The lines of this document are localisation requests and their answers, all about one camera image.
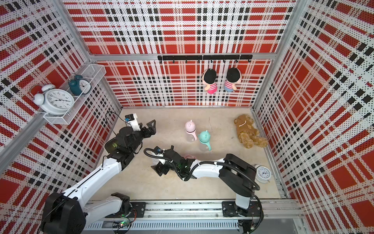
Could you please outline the white green sterilizer box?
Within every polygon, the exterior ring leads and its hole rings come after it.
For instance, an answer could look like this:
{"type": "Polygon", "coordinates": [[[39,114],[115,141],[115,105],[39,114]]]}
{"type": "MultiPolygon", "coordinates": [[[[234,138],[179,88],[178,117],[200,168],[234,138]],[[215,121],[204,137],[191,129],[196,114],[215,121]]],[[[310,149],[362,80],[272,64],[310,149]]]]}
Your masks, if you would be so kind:
{"type": "Polygon", "coordinates": [[[118,140],[114,137],[105,143],[104,148],[108,154],[115,154],[118,152],[118,140]]]}

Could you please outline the clear baby bottle bottom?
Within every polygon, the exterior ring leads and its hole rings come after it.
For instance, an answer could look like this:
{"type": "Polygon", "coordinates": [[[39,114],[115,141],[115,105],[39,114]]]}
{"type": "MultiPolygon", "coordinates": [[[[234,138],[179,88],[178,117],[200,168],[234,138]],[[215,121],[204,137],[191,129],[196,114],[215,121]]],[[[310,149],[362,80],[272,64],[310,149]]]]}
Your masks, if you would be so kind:
{"type": "Polygon", "coordinates": [[[200,143],[199,144],[199,149],[202,151],[202,152],[208,152],[211,150],[211,146],[210,146],[210,143],[207,142],[207,143],[200,143]]]}

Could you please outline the green circuit board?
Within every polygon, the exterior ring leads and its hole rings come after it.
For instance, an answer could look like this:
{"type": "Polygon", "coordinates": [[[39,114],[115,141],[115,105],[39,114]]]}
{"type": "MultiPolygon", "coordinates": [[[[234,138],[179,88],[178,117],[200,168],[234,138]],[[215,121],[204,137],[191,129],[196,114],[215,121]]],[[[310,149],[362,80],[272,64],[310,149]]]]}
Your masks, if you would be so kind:
{"type": "Polygon", "coordinates": [[[104,221],[102,224],[102,228],[127,230],[130,227],[130,224],[131,222],[128,220],[104,221]]]}

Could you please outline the doll with pink pants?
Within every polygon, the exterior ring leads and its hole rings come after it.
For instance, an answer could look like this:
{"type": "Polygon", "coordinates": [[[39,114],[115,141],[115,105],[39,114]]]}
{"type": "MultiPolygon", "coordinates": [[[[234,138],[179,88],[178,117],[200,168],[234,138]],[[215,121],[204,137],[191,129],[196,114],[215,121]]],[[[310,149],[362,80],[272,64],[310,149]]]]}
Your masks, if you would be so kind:
{"type": "Polygon", "coordinates": [[[217,74],[216,71],[213,69],[207,69],[202,76],[202,82],[204,85],[204,90],[213,95],[217,91],[217,84],[216,84],[217,74]]]}

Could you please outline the mint green bottle cap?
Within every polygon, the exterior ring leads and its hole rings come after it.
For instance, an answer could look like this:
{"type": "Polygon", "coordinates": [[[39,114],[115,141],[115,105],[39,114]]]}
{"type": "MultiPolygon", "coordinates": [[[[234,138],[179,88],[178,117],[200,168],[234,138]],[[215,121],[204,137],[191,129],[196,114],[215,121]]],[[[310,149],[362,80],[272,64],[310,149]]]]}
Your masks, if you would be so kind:
{"type": "Polygon", "coordinates": [[[198,138],[201,143],[208,143],[210,142],[211,135],[208,130],[205,130],[198,135],[198,138]]]}

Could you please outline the clear baby bottle top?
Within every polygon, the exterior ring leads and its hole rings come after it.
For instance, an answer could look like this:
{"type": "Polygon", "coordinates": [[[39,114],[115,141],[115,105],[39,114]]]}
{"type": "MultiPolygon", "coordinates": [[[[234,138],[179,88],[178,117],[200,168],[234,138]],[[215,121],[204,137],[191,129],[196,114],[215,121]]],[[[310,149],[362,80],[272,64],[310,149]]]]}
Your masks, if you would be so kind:
{"type": "Polygon", "coordinates": [[[186,134],[186,139],[187,139],[188,142],[194,142],[194,141],[196,141],[195,134],[189,134],[189,133],[187,133],[186,134]]]}

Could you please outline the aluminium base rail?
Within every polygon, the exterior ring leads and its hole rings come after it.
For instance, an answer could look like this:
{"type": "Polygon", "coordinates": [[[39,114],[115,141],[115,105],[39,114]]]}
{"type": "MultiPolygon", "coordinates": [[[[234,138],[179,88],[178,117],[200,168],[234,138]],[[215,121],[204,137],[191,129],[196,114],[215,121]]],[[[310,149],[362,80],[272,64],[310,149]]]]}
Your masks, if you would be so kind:
{"type": "Polygon", "coordinates": [[[138,214],[110,215],[85,228],[85,233],[178,233],[230,231],[235,234],[306,234],[303,212],[293,199],[253,199],[248,211],[233,200],[146,200],[133,203],[138,214]],[[104,221],[128,220],[126,230],[103,229],[104,221]]]}

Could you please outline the pink pig cap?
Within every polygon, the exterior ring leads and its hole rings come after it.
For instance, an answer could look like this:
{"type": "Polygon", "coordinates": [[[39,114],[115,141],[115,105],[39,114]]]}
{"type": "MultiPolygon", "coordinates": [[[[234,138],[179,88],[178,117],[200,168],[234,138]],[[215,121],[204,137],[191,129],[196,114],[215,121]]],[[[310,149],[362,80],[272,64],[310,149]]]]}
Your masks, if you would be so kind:
{"type": "Polygon", "coordinates": [[[185,155],[184,159],[186,159],[186,160],[196,160],[197,158],[195,156],[192,156],[192,155],[185,155]]]}
{"type": "Polygon", "coordinates": [[[196,131],[196,125],[192,120],[186,122],[185,131],[188,132],[188,133],[193,133],[193,132],[196,131]]]}

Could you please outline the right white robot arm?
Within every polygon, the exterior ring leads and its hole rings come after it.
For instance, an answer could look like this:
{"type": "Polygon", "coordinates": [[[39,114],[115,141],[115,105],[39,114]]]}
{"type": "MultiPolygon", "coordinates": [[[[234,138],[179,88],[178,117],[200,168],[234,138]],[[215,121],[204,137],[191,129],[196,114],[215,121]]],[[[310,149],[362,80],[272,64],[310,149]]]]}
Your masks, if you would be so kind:
{"type": "Polygon", "coordinates": [[[159,176],[174,171],[183,181],[203,177],[219,178],[235,192],[235,204],[241,210],[249,209],[255,192],[260,190],[259,184],[255,182],[257,169],[233,154],[226,154],[223,159],[214,161],[184,158],[173,148],[146,148],[144,154],[159,161],[152,167],[159,176]]]}

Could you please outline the brown teddy bear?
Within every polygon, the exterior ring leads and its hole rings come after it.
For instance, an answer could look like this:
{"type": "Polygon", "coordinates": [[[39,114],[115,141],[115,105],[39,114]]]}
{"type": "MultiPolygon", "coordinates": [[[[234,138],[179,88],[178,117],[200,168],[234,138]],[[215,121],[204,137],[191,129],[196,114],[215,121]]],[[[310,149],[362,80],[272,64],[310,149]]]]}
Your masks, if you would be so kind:
{"type": "Polygon", "coordinates": [[[256,129],[254,119],[247,114],[238,116],[234,120],[239,142],[247,149],[253,146],[265,148],[268,145],[266,138],[260,136],[260,131],[256,129]]]}

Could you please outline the doll with blue pants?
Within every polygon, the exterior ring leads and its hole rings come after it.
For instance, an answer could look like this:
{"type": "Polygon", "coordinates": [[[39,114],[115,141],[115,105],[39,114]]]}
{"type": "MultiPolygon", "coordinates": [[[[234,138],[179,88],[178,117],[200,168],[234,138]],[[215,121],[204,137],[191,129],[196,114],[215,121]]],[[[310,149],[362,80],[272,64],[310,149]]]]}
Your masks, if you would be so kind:
{"type": "Polygon", "coordinates": [[[227,72],[226,81],[224,83],[224,90],[226,92],[234,92],[237,90],[236,85],[242,80],[242,74],[238,68],[230,68],[227,72]]]}

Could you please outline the teal alarm clock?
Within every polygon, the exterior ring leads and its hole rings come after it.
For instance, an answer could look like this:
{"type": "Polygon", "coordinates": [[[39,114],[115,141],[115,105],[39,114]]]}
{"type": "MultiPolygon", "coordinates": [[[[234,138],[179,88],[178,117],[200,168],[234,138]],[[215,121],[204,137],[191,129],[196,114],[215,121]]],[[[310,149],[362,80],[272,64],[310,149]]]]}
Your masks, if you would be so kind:
{"type": "Polygon", "coordinates": [[[68,81],[69,88],[75,96],[88,94],[92,86],[89,81],[85,80],[82,75],[75,75],[68,81]]]}

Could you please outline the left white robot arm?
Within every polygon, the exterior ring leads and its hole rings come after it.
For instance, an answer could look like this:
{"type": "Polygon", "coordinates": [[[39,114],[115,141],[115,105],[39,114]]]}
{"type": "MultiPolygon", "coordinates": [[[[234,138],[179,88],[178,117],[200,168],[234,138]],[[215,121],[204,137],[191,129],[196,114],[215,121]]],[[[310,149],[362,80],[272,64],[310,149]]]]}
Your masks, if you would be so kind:
{"type": "Polygon", "coordinates": [[[133,211],[129,196],[113,193],[99,202],[90,198],[111,178],[122,172],[139,153],[142,141],[156,134],[152,120],[140,131],[127,126],[105,144],[110,153],[102,165],[62,193],[54,192],[45,201],[40,231],[45,234],[80,234],[85,227],[108,215],[129,215],[133,211]]]}

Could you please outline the large white alarm clock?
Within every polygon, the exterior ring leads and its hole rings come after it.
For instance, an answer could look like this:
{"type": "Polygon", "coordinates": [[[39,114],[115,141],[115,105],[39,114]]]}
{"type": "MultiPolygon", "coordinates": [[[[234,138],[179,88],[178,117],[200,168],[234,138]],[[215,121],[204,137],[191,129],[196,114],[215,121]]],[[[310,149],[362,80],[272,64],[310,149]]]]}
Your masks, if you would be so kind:
{"type": "Polygon", "coordinates": [[[57,89],[53,84],[42,86],[41,91],[32,96],[35,105],[44,112],[57,116],[66,114],[75,104],[75,99],[69,92],[57,89]]]}

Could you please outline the clear baby bottle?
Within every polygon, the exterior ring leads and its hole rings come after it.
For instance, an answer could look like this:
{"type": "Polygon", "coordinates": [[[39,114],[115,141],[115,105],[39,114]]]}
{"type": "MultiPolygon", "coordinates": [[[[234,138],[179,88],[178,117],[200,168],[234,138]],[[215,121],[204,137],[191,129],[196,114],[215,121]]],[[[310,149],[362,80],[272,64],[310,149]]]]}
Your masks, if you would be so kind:
{"type": "Polygon", "coordinates": [[[187,133],[186,134],[186,139],[187,139],[188,142],[194,142],[194,141],[196,141],[195,134],[189,134],[189,133],[187,133]]]}
{"type": "Polygon", "coordinates": [[[211,146],[210,146],[210,143],[207,142],[207,143],[200,143],[199,144],[199,149],[202,151],[202,152],[208,152],[211,150],[211,146]]]}

